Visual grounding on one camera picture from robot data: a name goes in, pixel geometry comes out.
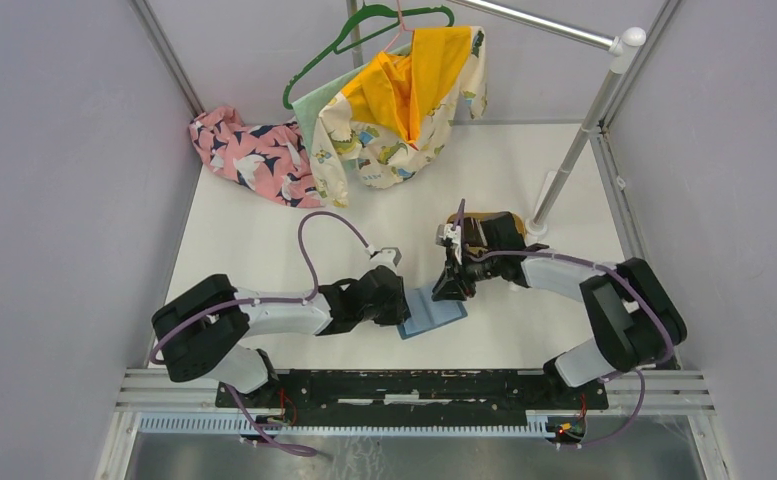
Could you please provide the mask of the pink patterned cloth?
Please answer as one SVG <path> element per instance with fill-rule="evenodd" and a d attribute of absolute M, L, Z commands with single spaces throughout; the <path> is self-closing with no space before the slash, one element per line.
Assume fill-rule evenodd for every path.
<path fill-rule="evenodd" d="M 188 132 L 212 174 L 279 205 L 323 205 L 296 121 L 250 126 L 234 108 L 221 106 L 194 118 Z"/>

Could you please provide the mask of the oval wooden tray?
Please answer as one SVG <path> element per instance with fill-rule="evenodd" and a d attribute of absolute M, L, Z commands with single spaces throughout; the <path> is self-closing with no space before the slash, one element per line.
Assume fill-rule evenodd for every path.
<path fill-rule="evenodd" d="M 468 244 L 491 245 L 527 235 L 523 219 L 507 211 L 465 213 L 460 226 Z"/>

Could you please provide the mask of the silver clothes rack pole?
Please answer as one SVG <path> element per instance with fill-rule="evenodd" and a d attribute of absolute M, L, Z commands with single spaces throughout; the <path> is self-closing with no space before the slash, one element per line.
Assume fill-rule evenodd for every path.
<path fill-rule="evenodd" d="M 554 204 L 569 179 L 579 156 L 590 136 L 599 131 L 605 109 L 611 105 L 614 95 L 623 85 L 624 77 L 632 67 L 635 57 L 647 44 L 648 34 L 641 27 L 630 27 L 617 36 L 609 36 L 576 25 L 520 11 L 493 1 L 461 1 L 461 6 L 480 11 L 513 23 L 534 28 L 545 33 L 575 41 L 602 50 L 612 57 L 602 85 L 596 94 L 579 130 L 575 134 L 558 169 L 545 179 L 535 207 L 534 215 L 526 221 L 530 235 L 541 238 L 548 230 L 547 219 Z"/>

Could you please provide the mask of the dinosaur print yellow jacket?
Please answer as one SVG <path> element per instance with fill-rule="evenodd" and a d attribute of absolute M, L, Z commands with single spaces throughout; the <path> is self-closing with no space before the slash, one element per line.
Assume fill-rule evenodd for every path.
<path fill-rule="evenodd" d="M 413 178 L 444 150 L 460 106 L 483 116 L 486 40 L 480 26 L 419 28 L 319 101 L 309 155 L 321 201 L 348 206 L 352 177 L 377 189 Z"/>

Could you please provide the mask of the teal card holder wallet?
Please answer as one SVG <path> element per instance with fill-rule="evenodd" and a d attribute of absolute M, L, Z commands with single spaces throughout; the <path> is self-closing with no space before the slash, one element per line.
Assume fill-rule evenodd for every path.
<path fill-rule="evenodd" d="M 402 340 L 407 340 L 454 321 L 467 317 L 467 310 L 461 301 L 432 299 L 434 284 L 406 289 L 405 300 L 410 316 L 397 327 Z"/>

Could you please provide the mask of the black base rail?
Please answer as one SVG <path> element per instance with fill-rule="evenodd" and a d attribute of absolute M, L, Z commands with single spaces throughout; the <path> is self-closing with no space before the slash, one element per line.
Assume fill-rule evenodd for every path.
<path fill-rule="evenodd" d="M 604 410 L 598 381 L 567 387 L 547 370 L 280 370 L 240 402 L 286 409 L 297 427 L 511 427 L 529 412 Z"/>

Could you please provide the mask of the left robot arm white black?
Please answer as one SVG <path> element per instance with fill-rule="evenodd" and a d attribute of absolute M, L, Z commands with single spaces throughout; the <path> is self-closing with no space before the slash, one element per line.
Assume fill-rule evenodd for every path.
<path fill-rule="evenodd" d="M 337 335 L 363 322 L 401 325 L 410 316 L 402 278 L 384 265 L 359 279 L 320 285 L 315 295 L 263 296 L 214 274 L 153 314 L 157 343 L 152 360 L 165 367 L 174 383 L 213 379 L 261 408 L 276 399 L 277 376 L 268 354 L 242 346 L 242 339 Z"/>

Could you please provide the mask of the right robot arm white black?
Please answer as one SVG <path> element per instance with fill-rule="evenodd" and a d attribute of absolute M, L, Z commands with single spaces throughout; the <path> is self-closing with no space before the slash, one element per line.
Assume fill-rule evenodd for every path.
<path fill-rule="evenodd" d="M 479 282 L 502 279 L 581 303 L 592 336 L 545 363 L 541 392 L 549 405 L 566 408 L 589 382 L 661 364 L 686 339 L 684 320 L 646 260 L 597 263 L 528 237 L 511 212 L 450 216 L 436 234 L 446 259 L 432 298 L 463 302 Z"/>

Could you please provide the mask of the green clothes hanger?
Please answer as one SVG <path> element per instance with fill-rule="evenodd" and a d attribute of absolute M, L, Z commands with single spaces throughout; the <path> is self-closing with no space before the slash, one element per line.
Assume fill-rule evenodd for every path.
<path fill-rule="evenodd" d="M 290 95 L 294 86 L 314 67 L 321 63 L 327 56 L 341 55 L 347 51 L 356 49 L 366 41 L 382 35 L 383 33 L 386 33 L 395 27 L 399 27 L 401 25 L 400 17 L 405 18 L 406 16 L 415 17 L 431 14 L 444 15 L 447 19 L 447 26 L 453 26 L 455 23 L 455 14 L 447 6 L 400 9 L 399 7 L 389 7 L 383 4 L 362 5 L 345 21 L 338 36 L 320 53 L 318 53 L 308 63 L 306 63 L 303 68 L 298 73 L 293 75 L 292 78 L 288 81 L 282 94 L 282 104 L 284 108 L 287 110 L 293 110 Z M 393 23 L 367 36 L 360 36 L 358 39 L 354 39 L 348 43 L 345 43 L 345 41 L 348 40 L 355 31 L 359 30 L 359 26 L 364 21 L 371 18 L 392 19 Z"/>

